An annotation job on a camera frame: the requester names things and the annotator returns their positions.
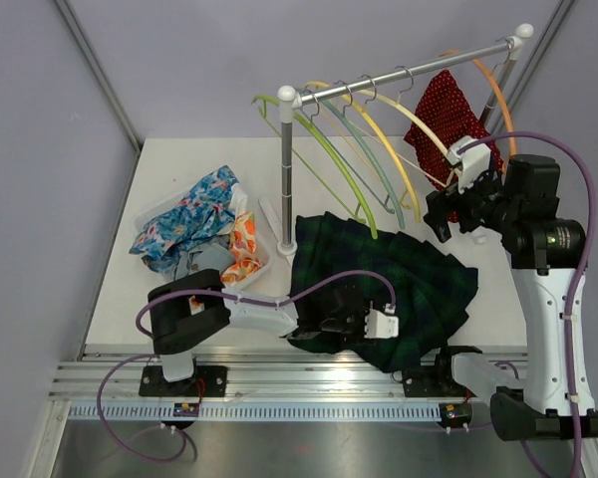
orange floral cloth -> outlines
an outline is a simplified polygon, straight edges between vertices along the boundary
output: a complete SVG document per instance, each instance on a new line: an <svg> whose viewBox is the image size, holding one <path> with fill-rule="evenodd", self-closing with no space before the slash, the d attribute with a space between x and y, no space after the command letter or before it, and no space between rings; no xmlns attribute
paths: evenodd
<svg viewBox="0 0 598 478"><path fill-rule="evenodd" d="M252 212L245 212L235 219L228 250L237 262L221 275L221 282L226 285L239 282L263 267L256 256L255 215Z"/></svg>

gray wall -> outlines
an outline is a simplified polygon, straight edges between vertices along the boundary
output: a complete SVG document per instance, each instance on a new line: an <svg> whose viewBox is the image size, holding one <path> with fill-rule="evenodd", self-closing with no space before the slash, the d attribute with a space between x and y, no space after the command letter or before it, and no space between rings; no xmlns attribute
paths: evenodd
<svg viewBox="0 0 598 478"><path fill-rule="evenodd" d="M0 0L0 478L76 353L134 159L47 0Z"/></svg>
<svg viewBox="0 0 598 478"><path fill-rule="evenodd" d="M489 46L523 22L540 30L556 3L72 0L144 137L273 136L250 105L253 95L275 95L284 84L310 80L351 82L396 65L416 65L449 48ZM473 65L452 72L481 108L488 95L482 74ZM416 105L430 77L417 78L406 105ZM408 84L382 92L396 96ZM371 113L386 133L408 127L385 106L371 107Z"/></svg>
<svg viewBox="0 0 598 478"><path fill-rule="evenodd" d="M519 129L566 141L589 164L598 189L598 0L578 2L515 114ZM556 154L563 166L561 216L586 224L584 183L571 161L535 141L522 151ZM598 232L583 301L587 371L598 406Z"/></svg>

metal floor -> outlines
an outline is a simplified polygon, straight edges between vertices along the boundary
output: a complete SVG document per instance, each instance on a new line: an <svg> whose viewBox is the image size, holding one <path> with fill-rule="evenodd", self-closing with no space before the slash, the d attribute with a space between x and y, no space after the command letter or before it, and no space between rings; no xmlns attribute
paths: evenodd
<svg viewBox="0 0 598 478"><path fill-rule="evenodd" d="M476 416L485 419L484 408ZM128 439L149 422L117 422ZM98 421L70 420L54 478L374 478L534 477L518 443L503 443L491 429L446 436L431 423L234 423L198 422L187 432L194 452L166 465L149 464L117 451ZM144 453L174 453L178 438L156 430L134 446ZM552 476L566 476L565 442L536 442L532 449Z"/></svg>

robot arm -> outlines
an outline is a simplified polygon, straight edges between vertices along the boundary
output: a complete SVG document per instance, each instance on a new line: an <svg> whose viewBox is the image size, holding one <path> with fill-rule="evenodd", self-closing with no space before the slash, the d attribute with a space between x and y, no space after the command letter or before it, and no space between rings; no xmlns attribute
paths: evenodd
<svg viewBox="0 0 598 478"><path fill-rule="evenodd" d="M287 297L275 299L224 288L217 271L205 270L152 290L149 301L189 290L212 291L215 295L198 294L194 300L184 295L150 309L153 349L168 382L193 377L191 350L228 326L298 341L334 333L344 336L349 344L370 344L399 333L394 309L374 309L354 287L314 292L284 305Z"/></svg>
<svg viewBox="0 0 598 478"><path fill-rule="evenodd" d="M464 138L450 149L448 159L456 167L458 181L427 197L429 212L424 219L441 242L450 238L451 212L457 214L461 233L483 226L501 234L526 320L528 367L526 380L520 381L478 353L457 353L451 357L450 376L489 403L494 429L503 440L571 438L570 400L577 400L582 436L598 437L598 411L582 344L584 277L572 315L564 314L585 234L578 222L556 218L560 168L549 157L517 155L509 162L503 184L484 144L465 157L456 153L471 140ZM565 321L573 326L575 397L568 393Z"/></svg>

red polka dot garment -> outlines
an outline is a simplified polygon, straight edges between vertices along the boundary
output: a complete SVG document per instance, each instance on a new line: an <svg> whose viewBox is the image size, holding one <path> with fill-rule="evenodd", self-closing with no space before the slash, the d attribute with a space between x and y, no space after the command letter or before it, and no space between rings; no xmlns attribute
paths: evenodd
<svg viewBox="0 0 598 478"><path fill-rule="evenodd" d="M432 78L417 105L415 114L435 132L446 147L450 147L464 136L475 138L489 136L487 130L471 112L467 99L448 70L443 70ZM414 147L423 171L443 183L448 181L450 173L448 162L418 126L413 124L410 127L405 141ZM493 142L487 145L493 152L496 168L502 169L500 151ZM436 189L442 189L435 182L430 182ZM454 214L451 216L451 221L456 222Z"/></svg>

